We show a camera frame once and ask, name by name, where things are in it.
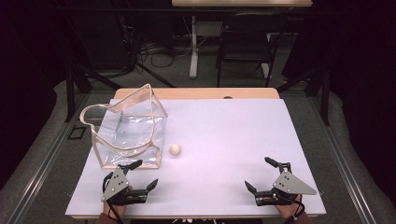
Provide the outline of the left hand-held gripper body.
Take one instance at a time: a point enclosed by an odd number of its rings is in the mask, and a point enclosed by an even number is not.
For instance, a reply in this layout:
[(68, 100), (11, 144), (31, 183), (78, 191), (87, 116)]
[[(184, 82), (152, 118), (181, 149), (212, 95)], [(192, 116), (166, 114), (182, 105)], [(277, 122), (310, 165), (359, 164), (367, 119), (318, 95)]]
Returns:
[(145, 203), (148, 192), (145, 189), (131, 189), (127, 174), (118, 166), (104, 179), (103, 195), (101, 201), (113, 205), (127, 205)]

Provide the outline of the person's left hand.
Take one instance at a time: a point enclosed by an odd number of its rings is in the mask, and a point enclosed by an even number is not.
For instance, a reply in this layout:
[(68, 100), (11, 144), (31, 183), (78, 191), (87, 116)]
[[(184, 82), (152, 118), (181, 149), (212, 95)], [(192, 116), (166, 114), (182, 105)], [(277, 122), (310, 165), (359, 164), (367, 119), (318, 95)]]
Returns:
[(109, 205), (104, 203), (103, 213), (113, 219), (118, 219), (124, 215), (126, 211), (126, 205)]

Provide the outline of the black folding chair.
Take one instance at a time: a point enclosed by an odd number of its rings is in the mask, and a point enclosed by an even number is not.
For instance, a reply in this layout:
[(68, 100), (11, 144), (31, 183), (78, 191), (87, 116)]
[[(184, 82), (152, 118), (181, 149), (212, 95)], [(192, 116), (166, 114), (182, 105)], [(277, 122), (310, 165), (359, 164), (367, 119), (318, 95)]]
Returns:
[(264, 86), (269, 85), (279, 39), (287, 28), (282, 14), (238, 12), (226, 18), (220, 28), (219, 51), (216, 60), (217, 86), (223, 79), (222, 63), (255, 63), (268, 65)]

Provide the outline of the black square frame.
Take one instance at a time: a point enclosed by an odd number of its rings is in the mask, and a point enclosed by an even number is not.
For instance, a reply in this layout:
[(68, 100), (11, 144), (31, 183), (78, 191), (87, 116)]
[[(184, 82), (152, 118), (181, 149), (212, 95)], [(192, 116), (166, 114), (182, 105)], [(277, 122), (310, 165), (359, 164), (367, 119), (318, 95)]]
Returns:
[(70, 133), (67, 135), (68, 140), (79, 140), (84, 136), (84, 133), (86, 132), (87, 128), (83, 126), (77, 126), (75, 125)]

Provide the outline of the person's right hand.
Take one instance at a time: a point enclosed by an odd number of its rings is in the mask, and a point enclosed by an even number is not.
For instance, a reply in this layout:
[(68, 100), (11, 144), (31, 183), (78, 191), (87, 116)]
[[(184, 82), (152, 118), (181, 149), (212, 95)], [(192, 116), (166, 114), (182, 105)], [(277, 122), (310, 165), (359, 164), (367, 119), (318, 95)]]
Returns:
[(303, 207), (300, 205), (301, 201), (302, 195), (298, 195), (295, 198), (295, 203), (288, 205), (277, 205), (276, 209), (283, 218), (288, 218), (290, 216), (297, 215), (303, 209)]

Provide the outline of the black metal stand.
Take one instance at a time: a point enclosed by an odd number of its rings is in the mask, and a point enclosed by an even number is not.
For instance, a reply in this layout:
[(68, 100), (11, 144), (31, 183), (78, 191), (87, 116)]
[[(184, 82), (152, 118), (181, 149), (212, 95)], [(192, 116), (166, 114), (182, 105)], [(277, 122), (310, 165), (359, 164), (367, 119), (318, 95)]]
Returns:
[(278, 92), (286, 91), (287, 89), (298, 84), (300, 81), (309, 78), (307, 86), (304, 89), (306, 96), (316, 96), (318, 91), (321, 91), (320, 95), (320, 110), (319, 114), (323, 122), (329, 126), (329, 98), (330, 98), (330, 79), (331, 74), (329, 71), (329, 64), (322, 62), (319, 66), (311, 68), (308, 72), (302, 73), (301, 75), (289, 80), (286, 84), (277, 87)]
[(92, 91), (92, 77), (113, 90), (120, 85), (99, 74), (101, 70), (135, 69), (140, 48), (124, 38), (120, 19), (123, 14), (110, 11), (62, 11), (51, 18), (57, 52), (66, 68), (67, 119), (76, 113), (75, 90)]

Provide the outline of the transparent bag with beige trim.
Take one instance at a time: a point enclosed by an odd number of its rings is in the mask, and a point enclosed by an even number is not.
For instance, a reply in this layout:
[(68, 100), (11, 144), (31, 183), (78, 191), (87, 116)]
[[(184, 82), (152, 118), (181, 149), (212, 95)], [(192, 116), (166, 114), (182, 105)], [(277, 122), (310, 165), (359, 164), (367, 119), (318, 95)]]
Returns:
[(141, 160), (161, 166), (168, 114), (149, 84), (120, 100), (85, 107), (79, 120), (91, 128), (92, 148), (103, 169)]

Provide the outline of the white desk with light top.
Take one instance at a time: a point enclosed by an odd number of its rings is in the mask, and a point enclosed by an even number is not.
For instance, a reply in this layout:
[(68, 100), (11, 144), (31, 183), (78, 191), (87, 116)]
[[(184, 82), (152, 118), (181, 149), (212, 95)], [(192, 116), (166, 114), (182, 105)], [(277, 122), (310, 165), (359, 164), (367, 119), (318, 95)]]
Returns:
[[(219, 8), (304, 8), (311, 7), (312, 0), (172, 0), (172, 6), (182, 9), (204, 9)], [(198, 36), (219, 36), (219, 21), (199, 21), (195, 16), (191, 17), (191, 67), (190, 78), (198, 76)]]

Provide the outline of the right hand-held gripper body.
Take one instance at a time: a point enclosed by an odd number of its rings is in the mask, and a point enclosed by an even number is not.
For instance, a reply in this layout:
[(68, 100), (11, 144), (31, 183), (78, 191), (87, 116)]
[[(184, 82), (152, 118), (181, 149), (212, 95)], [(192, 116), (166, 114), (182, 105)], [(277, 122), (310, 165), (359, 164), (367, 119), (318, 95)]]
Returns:
[(289, 171), (282, 172), (267, 191), (253, 189), (255, 203), (263, 205), (290, 205), (298, 195), (316, 195), (317, 191)]

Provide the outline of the aluminium floor rail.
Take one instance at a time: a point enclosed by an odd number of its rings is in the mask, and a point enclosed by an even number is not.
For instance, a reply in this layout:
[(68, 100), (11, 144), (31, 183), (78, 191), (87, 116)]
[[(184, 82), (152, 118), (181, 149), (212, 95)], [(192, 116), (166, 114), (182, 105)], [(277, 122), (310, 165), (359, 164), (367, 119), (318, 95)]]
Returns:
[(68, 140), (72, 128), (82, 126), (76, 117), (66, 121), (66, 98), (56, 105), (21, 164), (0, 192), (4, 218), (0, 224), (85, 224), (65, 212), (90, 149), (86, 131)]
[(307, 100), (311, 108), (314, 110), (315, 117), (317, 118), (322, 131), (325, 132), (326, 138), (331, 145), (331, 154), (333, 160), (337, 166), (340, 176), (343, 179), (349, 197), (353, 202), (354, 207), (360, 217), (361, 223), (377, 224), (374, 215), (362, 194), (361, 188), (357, 183), (356, 178), (352, 174), (349, 165), (347, 164), (347, 160), (339, 146), (338, 141), (336, 140), (332, 128), (330, 126), (327, 126), (323, 121), (317, 99), (315, 97), (308, 97)]

